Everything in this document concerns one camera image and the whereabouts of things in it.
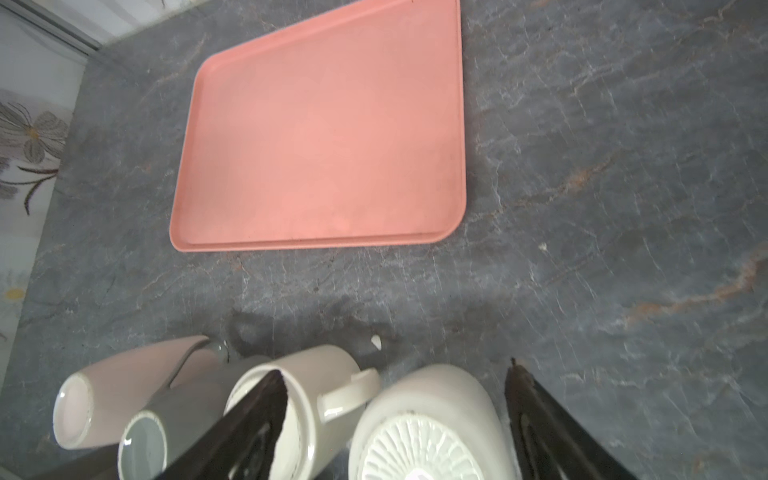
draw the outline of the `gray mug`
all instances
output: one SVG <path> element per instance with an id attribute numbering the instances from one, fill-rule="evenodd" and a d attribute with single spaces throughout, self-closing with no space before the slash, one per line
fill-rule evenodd
<path id="1" fill-rule="evenodd" d="M 252 356 L 172 389 L 161 389 L 123 432 L 118 446 L 121 480 L 150 480 L 162 473 L 221 419 L 237 380 L 269 361 Z"/>

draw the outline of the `marble veining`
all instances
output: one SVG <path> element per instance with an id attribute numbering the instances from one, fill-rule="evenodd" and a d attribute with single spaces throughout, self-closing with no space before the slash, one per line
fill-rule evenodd
<path id="1" fill-rule="evenodd" d="M 464 0 L 453 235 L 176 252 L 197 68 L 342 3 L 212 0 L 89 62 L 0 396 L 0 463 L 31 475 L 77 455 L 51 440 L 69 373 L 208 333 L 242 356 L 334 343 L 388 384 L 449 362 L 502 416 L 515 356 L 639 478 L 768 476 L 768 4 Z M 320 478 L 345 477 L 343 452 Z"/>

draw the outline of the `white wall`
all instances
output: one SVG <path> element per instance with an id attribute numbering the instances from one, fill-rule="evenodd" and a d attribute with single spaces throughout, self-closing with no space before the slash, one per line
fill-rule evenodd
<path id="1" fill-rule="evenodd" d="M 72 111 L 85 62 L 85 56 L 0 9 L 0 88 Z"/>
<path id="2" fill-rule="evenodd" d="M 107 44 L 135 33 L 185 8 L 191 0 L 33 0 Z"/>

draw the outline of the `white mug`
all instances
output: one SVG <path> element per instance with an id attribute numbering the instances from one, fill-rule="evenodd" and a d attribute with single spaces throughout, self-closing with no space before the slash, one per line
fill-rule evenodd
<path id="1" fill-rule="evenodd" d="M 166 383 L 218 368 L 227 348 L 203 335 L 118 353 L 70 375 L 56 395 L 53 433 L 65 449 L 118 443 L 125 426 Z"/>
<path id="2" fill-rule="evenodd" d="M 118 446 L 121 480 L 151 480 L 162 473 L 221 419 L 240 377 L 269 361 L 252 356 L 161 390 L 125 427 Z"/>
<path id="3" fill-rule="evenodd" d="M 349 449 L 349 480 L 517 478 L 488 393 L 464 370 L 432 365 L 381 393 Z"/>
<path id="4" fill-rule="evenodd" d="M 274 369 L 283 374 L 288 408 L 270 480 L 310 480 L 352 438 L 363 406 L 381 389 L 379 373 L 361 372 L 339 347 L 317 346 L 252 368 L 232 389 L 227 411 Z"/>

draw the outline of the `floral wall tile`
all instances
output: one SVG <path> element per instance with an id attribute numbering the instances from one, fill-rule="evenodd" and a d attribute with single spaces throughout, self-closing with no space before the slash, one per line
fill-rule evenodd
<path id="1" fill-rule="evenodd" d="M 0 89 L 0 386 L 70 120 L 71 111 Z"/>

